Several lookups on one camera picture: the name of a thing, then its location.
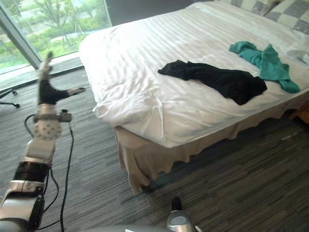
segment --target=pillow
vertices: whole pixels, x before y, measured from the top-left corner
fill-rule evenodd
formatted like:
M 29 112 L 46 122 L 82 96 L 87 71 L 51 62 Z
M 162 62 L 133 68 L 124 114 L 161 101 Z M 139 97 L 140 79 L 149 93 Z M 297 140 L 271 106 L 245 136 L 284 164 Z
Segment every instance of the pillow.
M 265 17 L 309 34 L 309 0 L 285 0 Z
M 263 15 L 267 12 L 269 2 L 273 0 L 218 0 L 229 3 L 257 15 Z

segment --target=teal shirt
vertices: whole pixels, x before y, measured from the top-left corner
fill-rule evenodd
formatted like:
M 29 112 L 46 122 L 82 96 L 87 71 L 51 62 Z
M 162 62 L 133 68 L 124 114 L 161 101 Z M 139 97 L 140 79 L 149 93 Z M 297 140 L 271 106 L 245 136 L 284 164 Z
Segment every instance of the teal shirt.
M 259 51 L 254 44 L 240 41 L 232 44 L 229 50 L 256 65 L 260 69 L 260 78 L 263 80 L 277 81 L 282 89 L 289 93 L 300 91 L 298 85 L 289 76 L 289 65 L 281 63 L 278 53 L 271 44 L 264 51 Z

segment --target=bed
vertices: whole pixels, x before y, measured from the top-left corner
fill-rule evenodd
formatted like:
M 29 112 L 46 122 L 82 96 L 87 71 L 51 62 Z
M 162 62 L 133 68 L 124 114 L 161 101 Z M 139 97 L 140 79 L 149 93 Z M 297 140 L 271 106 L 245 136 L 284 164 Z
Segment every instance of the bed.
M 287 93 L 276 82 L 239 106 L 199 81 L 160 75 L 176 61 L 207 63 L 259 75 L 259 69 L 237 54 L 231 44 L 268 44 L 290 65 L 300 92 Z M 197 2 L 183 10 L 134 21 L 87 36 L 80 58 L 97 102 L 94 113 L 114 127 L 121 168 L 133 193 L 160 172 L 266 118 L 280 118 L 309 99 L 308 67 L 289 56 L 308 51 L 308 35 L 266 17 L 219 1 Z

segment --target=white duvet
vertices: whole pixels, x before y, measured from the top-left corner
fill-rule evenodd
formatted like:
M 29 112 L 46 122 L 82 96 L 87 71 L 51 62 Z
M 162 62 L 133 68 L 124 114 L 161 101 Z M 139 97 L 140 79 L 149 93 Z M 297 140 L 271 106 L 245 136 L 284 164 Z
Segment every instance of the white duvet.
M 194 80 L 160 75 L 165 64 L 202 62 L 259 75 L 259 69 L 229 46 L 249 41 L 263 50 L 272 44 L 301 92 L 290 94 L 275 82 L 239 106 Z M 95 100 L 94 112 L 113 127 L 165 147 L 199 139 L 309 90 L 305 65 L 287 58 L 309 50 L 308 36 L 267 18 L 222 2 L 198 2 L 183 10 L 93 33 L 80 45 Z

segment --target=floor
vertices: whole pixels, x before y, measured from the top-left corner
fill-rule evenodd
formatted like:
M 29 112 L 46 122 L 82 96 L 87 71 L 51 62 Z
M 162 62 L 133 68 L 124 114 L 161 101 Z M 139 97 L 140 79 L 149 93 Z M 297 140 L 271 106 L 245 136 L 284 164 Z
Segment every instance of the floor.
M 205 231 L 309 231 L 309 133 L 304 125 L 285 117 L 268 119 L 235 140 L 205 149 L 188 164 L 175 163 L 171 173 L 151 183 L 153 192 L 133 196 L 126 171 L 119 168 L 112 128 L 91 112 L 95 101 L 85 71 L 52 80 L 61 89 L 76 83 L 86 87 L 86 93 L 57 105 L 73 114 L 75 135 L 66 231 L 132 223 L 164 226 L 174 196 Z M 21 104 L 20 109 L 0 107 L 1 196 L 30 139 L 23 120 L 36 112 L 36 97 L 37 86 L 31 85 L 5 97 Z M 63 124 L 53 164 L 61 193 L 44 214 L 42 226 L 59 218 L 70 141 L 68 125 Z M 56 193 L 49 183 L 47 203 Z M 42 231 L 59 230 L 57 224 Z

